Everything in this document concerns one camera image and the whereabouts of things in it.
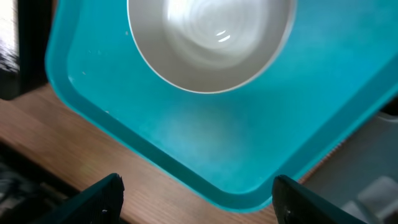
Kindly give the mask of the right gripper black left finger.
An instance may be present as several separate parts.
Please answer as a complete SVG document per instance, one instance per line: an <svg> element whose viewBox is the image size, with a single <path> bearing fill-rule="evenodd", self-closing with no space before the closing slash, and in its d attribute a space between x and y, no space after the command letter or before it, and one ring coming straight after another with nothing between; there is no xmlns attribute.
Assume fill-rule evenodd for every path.
<svg viewBox="0 0 398 224"><path fill-rule="evenodd" d="M112 173L67 200L37 224L118 224L124 202L121 176Z"/></svg>

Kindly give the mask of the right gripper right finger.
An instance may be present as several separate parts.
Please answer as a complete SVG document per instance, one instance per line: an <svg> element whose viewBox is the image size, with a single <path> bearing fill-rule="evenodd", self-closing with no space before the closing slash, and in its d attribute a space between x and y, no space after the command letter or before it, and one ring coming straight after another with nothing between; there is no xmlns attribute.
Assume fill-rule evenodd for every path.
<svg viewBox="0 0 398 224"><path fill-rule="evenodd" d="M272 205L279 224L365 224L286 175L274 178Z"/></svg>

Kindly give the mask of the grey bowl with rice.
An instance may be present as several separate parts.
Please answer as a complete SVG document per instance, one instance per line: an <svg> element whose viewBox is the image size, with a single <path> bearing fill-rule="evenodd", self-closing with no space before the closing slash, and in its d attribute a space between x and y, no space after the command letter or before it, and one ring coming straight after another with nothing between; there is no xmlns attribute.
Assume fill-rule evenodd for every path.
<svg viewBox="0 0 398 224"><path fill-rule="evenodd" d="M261 76L285 47L296 0L127 0L148 67L184 91L217 94Z"/></svg>

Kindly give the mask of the grey dishwasher rack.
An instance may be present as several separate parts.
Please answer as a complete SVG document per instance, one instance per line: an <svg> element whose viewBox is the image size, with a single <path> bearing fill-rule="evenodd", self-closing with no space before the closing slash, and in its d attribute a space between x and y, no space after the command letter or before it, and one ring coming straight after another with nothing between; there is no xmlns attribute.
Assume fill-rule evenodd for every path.
<svg viewBox="0 0 398 224"><path fill-rule="evenodd" d="M304 185L365 223L397 223L397 117L373 117Z"/></svg>

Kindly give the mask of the teal plastic tray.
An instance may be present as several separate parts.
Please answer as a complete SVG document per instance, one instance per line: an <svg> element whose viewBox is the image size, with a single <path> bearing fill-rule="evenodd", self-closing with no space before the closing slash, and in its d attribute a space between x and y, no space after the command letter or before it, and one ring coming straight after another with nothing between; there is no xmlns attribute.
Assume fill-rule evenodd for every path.
<svg viewBox="0 0 398 224"><path fill-rule="evenodd" d="M175 88L142 59L126 1L60 1L45 67L72 110L213 205L255 212L397 94L397 1L299 1L271 67L237 90Z"/></svg>

